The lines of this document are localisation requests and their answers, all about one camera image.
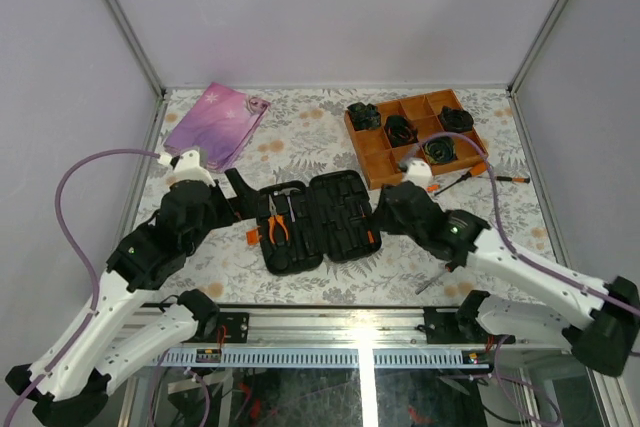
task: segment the orange-handled pliers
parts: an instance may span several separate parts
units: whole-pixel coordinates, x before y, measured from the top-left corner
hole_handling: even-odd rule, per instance
[[[276,225],[279,225],[284,231],[285,239],[289,242],[289,231],[287,230],[287,226],[284,224],[284,217],[278,215],[278,212],[276,211],[276,204],[273,202],[273,197],[271,196],[269,196],[269,212],[271,213],[271,217],[269,217],[269,240],[272,244],[276,244],[273,232],[276,229]]]

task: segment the black tool case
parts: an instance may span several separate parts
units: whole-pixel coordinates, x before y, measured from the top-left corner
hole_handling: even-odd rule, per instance
[[[288,194],[293,216],[286,189],[297,189]],[[269,196],[289,231],[286,240],[276,224],[275,245],[269,238]],[[275,275],[315,269],[324,254],[334,262],[366,257],[382,245],[380,231],[369,220],[369,194],[354,170],[314,177],[308,186],[292,181],[266,187],[256,193],[255,208],[260,248],[267,269]]]

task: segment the white wall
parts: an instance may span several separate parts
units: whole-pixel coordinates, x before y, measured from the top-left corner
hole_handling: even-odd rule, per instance
[[[0,0],[0,374],[42,355],[89,295],[60,233],[64,171],[113,147],[142,147],[154,96],[102,0]],[[102,269],[133,158],[98,161],[64,195],[71,231]],[[0,418],[15,396],[0,382]],[[35,425],[32,402],[17,426]]]
[[[508,83],[554,0],[120,0],[169,86]]]
[[[638,285],[639,32],[638,0],[571,0],[519,95],[571,263]]]

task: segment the purple bag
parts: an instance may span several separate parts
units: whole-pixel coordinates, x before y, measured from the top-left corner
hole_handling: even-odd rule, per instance
[[[270,102],[211,84],[164,143],[176,155],[193,146],[208,154],[207,167],[230,168],[256,130]]]

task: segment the wooden organizer box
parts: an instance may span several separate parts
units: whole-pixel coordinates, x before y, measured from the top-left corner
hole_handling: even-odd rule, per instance
[[[354,130],[349,112],[345,112],[344,121],[347,124],[347,131],[369,189],[379,189],[382,184],[399,184],[402,181],[402,172],[398,169],[398,162],[416,145],[391,148],[383,128],[387,117],[390,115],[406,117],[418,129],[418,140],[422,140],[437,132],[444,132],[438,119],[444,106],[464,110],[453,90],[442,90],[378,104],[382,127],[376,130]],[[465,132],[464,135],[478,144],[486,155],[487,149],[475,129]],[[482,157],[470,144],[462,139],[454,138],[453,141],[457,160],[447,164],[432,164],[427,160],[422,149],[418,150],[415,156],[429,163],[433,175],[467,169],[482,162]]]

